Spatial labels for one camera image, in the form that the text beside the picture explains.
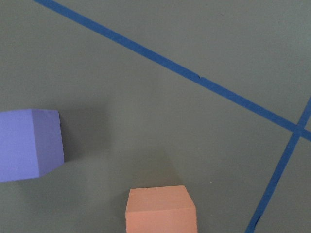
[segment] orange cube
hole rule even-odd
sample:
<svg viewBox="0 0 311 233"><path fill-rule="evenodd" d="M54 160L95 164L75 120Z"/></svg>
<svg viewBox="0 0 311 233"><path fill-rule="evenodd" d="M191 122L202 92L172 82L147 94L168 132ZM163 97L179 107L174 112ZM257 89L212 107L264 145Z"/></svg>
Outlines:
<svg viewBox="0 0 311 233"><path fill-rule="evenodd" d="M196 209L185 186L130 190L127 233L197 233Z"/></svg>

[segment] gray floor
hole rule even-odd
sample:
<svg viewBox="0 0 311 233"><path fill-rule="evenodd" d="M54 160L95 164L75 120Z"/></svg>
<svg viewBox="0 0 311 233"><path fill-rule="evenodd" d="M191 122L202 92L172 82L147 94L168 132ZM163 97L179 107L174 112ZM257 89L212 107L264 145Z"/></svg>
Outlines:
<svg viewBox="0 0 311 233"><path fill-rule="evenodd" d="M59 3L294 123L311 94L309 0ZM1 233L124 233L130 188L176 184L199 233L244 232L289 131L31 0L0 22L0 111L59 110L67 161L0 183ZM256 233L310 232L310 154L300 139Z"/></svg>

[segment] blue tape line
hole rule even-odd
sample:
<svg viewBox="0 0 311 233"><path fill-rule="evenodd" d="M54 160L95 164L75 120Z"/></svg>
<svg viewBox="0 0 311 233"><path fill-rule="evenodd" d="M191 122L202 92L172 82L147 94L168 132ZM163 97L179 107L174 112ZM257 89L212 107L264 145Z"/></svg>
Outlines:
<svg viewBox="0 0 311 233"><path fill-rule="evenodd" d="M277 186L277 183L280 179L280 177L282 176L282 173L298 143L299 138L302 135L302 132L310 118L311 115L311 98L309 99L307 106L305 108L305 110L303 111L300 120L297 124L297 127L295 128L294 133L291 136L290 141L288 142L284 153L276 167L276 169L274 170L274 173L268 183L268 186L245 230L245 233L253 233L255 231L255 227L258 223L258 221L260 220L261 216L263 215L263 212L265 211L274 191L275 188Z"/></svg>
<svg viewBox="0 0 311 233"><path fill-rule="evenodd" d="M258 104L253 103L252 101L247 100L246 98L237 95L236 93L206 79L200 77L197 73L169 60L166 57L106 28L105 26L100 25L99 23L94 22L93 20L86 18L85 16L55 2L52 0L34 0L43 6L91 29L98 34L107 37L110 40L117 42L120 45L160 64L161 66L180 74L181 76L225 97L228 100L233 101L234 103L272 121L273 123L293 132L296 128L296 125L285 118L280 117L279 115L259 106ZM311 141L311 133L305 131L303 137Z"/></svg>

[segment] cube top face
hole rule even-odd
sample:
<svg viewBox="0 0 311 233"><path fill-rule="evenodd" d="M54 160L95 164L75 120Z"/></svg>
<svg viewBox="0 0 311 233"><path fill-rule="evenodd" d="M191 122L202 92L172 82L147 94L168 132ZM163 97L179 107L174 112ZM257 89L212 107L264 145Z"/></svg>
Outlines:
<svg viewBox="0 0 311 233"><path fill-rule="evenodd" d="M135 188L130 190L127 212L194 208L185 186Z"/></svg>
<svg viewBox="0 0 311 233"><path fill-rule="evenodd" d="M184 186L131 189L125 218L127 233L198 233Z"/></svg>
<svg viewBox="0 0 311 233"><path fill-rule="evenodd" d="M0 113L0 182L37 178L63 163L57 111Z"/></svg>
<svg viewBox="0 0 311 233"><path fill-rule="evenodd" d="M31 110L0 113L0 182L37 176Z"/></svg>

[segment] cube side face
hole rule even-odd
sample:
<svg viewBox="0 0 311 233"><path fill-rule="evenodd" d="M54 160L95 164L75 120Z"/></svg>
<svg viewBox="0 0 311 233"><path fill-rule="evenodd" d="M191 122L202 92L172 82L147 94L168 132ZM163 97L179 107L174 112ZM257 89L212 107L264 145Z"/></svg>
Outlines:
<svg viewBox="0 0 311 233"><path fill-rule="evenodd" d="M195 208L126 213L127 233L197 233Z"/></svg>
<svg viewBox="0 0 311 233"><path fill-rule="evenodd" d="M35 145L40 176L64 163L59 113L56 110L33 109Z"/></svg>
<svg viewBox="0 0 311 233"><path fill-rule="evenodd" d="M31 110L0 113L0 182L39 177Z"/></svg>

